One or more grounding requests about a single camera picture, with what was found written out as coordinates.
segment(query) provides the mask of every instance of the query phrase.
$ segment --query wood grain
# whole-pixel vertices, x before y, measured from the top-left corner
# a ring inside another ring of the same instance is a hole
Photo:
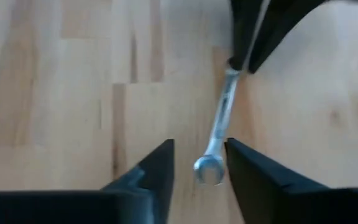
[[[192,172],[229,12],[220,0],[0,1],[0,190],[98,189],[174,138],[170,223],[242,223],[228,177],[203,187]],[[358,186],[358,5],[317,8],[243,74],[227,135],[326,185]]]

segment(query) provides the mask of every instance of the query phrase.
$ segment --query hardwood plank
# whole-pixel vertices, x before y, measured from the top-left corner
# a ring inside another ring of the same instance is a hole
[[[123,84],[114,84],[112,91],[113,108],[113,144],[112,144],[112,174],[114,179],[119,178],[127,172],[126,156],[126,86]]]
[[[111,23],[112,32],[114,33],[111,39],[113,83],[131,83],[137,81],[138,43],[133,30],[134,25],[131,14],[129,1],[114,1]]]
[[[204,0],[164,2],[162,20],[166,82],[186,83],[212,75],[208,24],[229,15],[215,15],[214,19],[207,21],[204,17],[206,4]]]
[[[112,178],[112,121],[108,118],[112,113],[102,114],[108,107],[103,103],[112,100],[111,95],[102,100],[111,76],[109,41],[61,40],[60,50],[50,105],[54,108],[50,143],[58,157],[59,183],[63,188],[97,189]]]
[[[150,0],[150,76],[152,82],[162,82],[164,76],[161,0]]]
[[[63,38],[112,37],[112,0],[61,0]]]
[[[28,144],[33,83],[38,51],[32,25],[32,1],[17,1],[11,29],[0,54],[0,147]]]

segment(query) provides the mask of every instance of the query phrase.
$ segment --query combination wrench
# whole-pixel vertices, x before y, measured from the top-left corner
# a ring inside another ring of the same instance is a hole
[[[203,156],[193,166],[195,176],[201,184],[218,185],[224,176],[222,146],[229,126],[231,109],[236,95],[236,86],[241,71],[228,68],[225,71],[224,86],[216,110],[209,143]]]

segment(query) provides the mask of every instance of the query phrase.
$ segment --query robotic claw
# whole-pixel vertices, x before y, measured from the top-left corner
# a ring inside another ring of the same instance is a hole
[[[209,183],[221,183],[224,145],[231,185],[247,224],[358,223],[358,189],[330,189],[235,139],[224,142],[240,71],[256,72],[285,35],[325,0],[270,0],[254,35],[262,2],[231,0],[233,56],[207,150],[194,164],[196,178],[206,183],[205,172],[212,169],[214,178]],[[0,223],[164,224],[173,175],[174,141],[170,139],[101,190],[0,192]]]

